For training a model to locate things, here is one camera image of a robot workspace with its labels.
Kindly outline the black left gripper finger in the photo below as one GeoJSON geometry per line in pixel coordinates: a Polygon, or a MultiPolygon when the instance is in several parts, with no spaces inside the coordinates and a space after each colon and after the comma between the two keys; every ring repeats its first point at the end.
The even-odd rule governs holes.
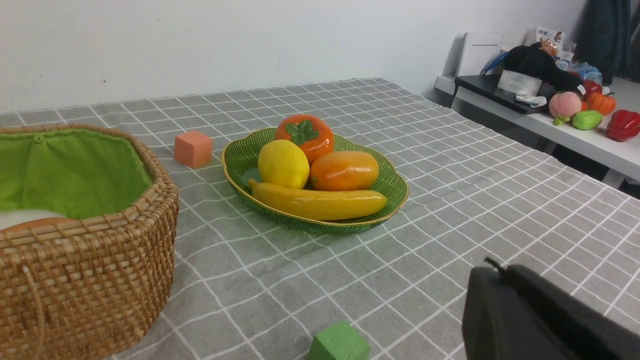
{"type": "Polygon", "coordinates": [[[521,264],[470,271],[462,316],[469,360],[637,360],[639,336],[521,264]]]}

